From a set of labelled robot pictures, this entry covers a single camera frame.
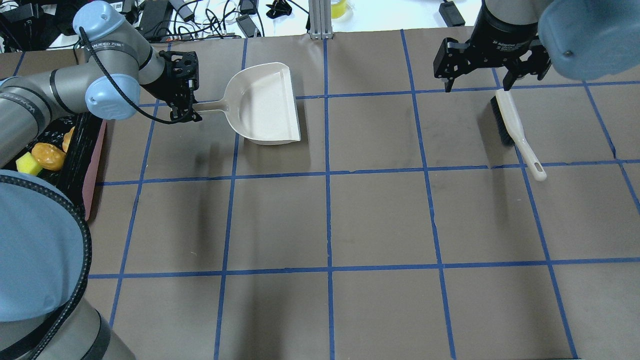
white dustpan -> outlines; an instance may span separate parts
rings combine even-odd
[[[193,109],[222,111],[236,133],[259,145],[300,141],[291,71],[283,63],[238,72],[227,84],[222,100],[194,104]]]

